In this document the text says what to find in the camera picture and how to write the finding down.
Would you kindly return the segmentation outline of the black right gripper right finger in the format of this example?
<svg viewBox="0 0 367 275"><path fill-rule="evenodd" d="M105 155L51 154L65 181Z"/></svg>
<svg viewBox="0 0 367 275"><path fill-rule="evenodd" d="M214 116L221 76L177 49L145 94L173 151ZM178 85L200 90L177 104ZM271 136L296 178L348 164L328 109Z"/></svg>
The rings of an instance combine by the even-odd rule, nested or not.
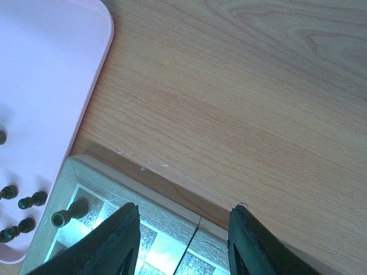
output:
<svg viewBox="0 0 367 275"><path fill-rule="evenodd" d="M230 212L227 248L231 274L319 274L241 204Z"/></svg>

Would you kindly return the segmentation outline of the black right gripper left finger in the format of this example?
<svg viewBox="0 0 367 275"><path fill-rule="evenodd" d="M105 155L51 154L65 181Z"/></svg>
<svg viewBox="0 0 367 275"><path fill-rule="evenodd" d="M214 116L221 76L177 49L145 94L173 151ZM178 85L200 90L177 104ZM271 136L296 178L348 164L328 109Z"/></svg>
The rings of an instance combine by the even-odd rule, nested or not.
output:
<svg viewBox="0 0 367 275"><path fill-rule="evenodd" d="M139 208L129 202L29 274L134 274L139 244Z"/></svg>

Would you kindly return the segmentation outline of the dark chess piece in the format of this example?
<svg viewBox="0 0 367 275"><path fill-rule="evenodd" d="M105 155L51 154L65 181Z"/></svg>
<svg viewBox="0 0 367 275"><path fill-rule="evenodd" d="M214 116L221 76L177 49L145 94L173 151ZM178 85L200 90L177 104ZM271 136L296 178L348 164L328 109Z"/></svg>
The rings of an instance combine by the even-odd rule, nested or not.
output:
<svg viewBox="0 0 367 275"><path fill-rule="evenodd" d="M60 210L52 214L51 221L52 225L61 228L67 225L71 219L80 219L88 213L89 207L85 199L74 201L69 209Z"/></svg>
<svg viewBox="0 0 367 275"><path fill-rule="evenodd" d="M29 209L33 206L42 206L47 199L47 193L44 191L35 192L31 197L25 197L18 201L18 207L22 210Z"/></svg>
<svg viewBox="0 0 367 275"><path fill-rule="evenodd" d="M1 231L1 243L7 243L22 233L30 233L36 227L36 222L33 218L23 219L17 226L12 226Z"/></svg>
<svg viewBox="0 0 367 275"><path fill-rule="evenodd" d="M7 140L6 132L3 130L0 130L0 145L5 144L6 140Z"/></svg>
<svg viewBox="0 0 367 275"><path fill-rule="evenodd" d="M10 200L18 195L18 189L15 185L5 186L0 192L0 198Z"/></svg>

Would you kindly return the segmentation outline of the wooden chess board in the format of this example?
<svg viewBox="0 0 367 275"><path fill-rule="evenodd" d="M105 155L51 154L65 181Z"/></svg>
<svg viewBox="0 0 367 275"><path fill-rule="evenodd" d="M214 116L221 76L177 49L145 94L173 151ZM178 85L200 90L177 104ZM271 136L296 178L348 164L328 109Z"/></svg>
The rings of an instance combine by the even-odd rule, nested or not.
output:
<svg viewBox="0 0 367 275"><path fill-rule="evenodd" d="M57 228L52 214L85 199L88 213ZM116 210L132 202L139 208L140 244L134 274L231 274L228 229L180 206L88 155L68 158L49 198L23 262L29 274L67 250ZM304 252L283 244L319 274L333 270Z"/></svg>

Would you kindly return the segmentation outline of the pink plastic tray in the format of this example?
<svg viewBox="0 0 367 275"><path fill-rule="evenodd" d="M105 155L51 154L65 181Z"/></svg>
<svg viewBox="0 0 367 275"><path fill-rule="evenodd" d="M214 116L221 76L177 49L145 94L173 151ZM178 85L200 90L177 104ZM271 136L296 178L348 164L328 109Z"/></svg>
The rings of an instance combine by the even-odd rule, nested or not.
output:
<svg viewBox="0 0 367 275"><path fill-rule="evenodd" d="M1 2L1 229L41 220L44 206L18 201L50 193L68 156L114 35L102 1Z"/></svg>

